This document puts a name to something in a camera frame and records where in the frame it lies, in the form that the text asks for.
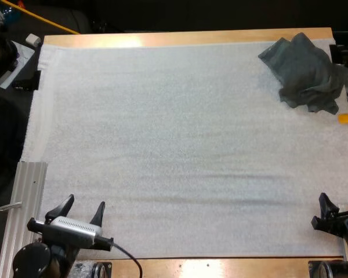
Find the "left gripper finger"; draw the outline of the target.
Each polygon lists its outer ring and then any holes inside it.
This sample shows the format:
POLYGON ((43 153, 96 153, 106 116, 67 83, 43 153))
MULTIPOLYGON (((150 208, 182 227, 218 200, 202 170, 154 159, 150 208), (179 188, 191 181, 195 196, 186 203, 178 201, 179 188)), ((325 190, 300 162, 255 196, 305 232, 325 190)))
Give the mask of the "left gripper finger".
POLYGON ((96 213, 94 214, 92 220, 90 221, 90 224, 102 227, 105 205, 106 204, 104 201, 102 201, 99 204, 96 213))
POLYGON ((66 217, 74 202, 74 195, 70 194, 65 200, 63 200, 57 207, 48 211, 45 214, 45 223, 50 224, 57 217, 66 217))

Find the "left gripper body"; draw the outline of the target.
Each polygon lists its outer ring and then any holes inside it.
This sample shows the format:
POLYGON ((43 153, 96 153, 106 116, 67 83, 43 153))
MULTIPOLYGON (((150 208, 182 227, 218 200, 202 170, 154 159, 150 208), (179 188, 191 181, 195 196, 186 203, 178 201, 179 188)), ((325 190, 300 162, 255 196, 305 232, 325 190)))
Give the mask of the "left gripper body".
POLYGON ((54 221, 46 224, 32 217, 27 223, 27 228, 39 235, 39 242, 46 245, 53 254, 75 258, 79 252, 76 231, 53 223, 54 221))

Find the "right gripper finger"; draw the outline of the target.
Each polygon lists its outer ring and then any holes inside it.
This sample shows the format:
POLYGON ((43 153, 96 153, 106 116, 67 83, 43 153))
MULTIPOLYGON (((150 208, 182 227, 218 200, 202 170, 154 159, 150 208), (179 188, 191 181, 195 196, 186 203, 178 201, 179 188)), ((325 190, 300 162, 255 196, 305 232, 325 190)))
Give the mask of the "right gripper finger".
POLYGON ((339 213, 339 207, 334 205, 326 193, 321 193, 319 197, 321 219, 336 217, 339 213))

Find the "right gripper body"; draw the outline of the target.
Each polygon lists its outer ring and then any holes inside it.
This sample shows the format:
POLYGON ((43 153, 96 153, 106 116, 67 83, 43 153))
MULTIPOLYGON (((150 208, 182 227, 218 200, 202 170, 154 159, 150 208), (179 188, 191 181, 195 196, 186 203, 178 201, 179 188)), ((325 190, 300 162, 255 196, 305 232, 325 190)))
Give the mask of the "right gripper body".
POLYGON ((314 216, 311 225, 315 230, 329 233, 348 241, 348 211, 332 214, 328 218, 314 216))

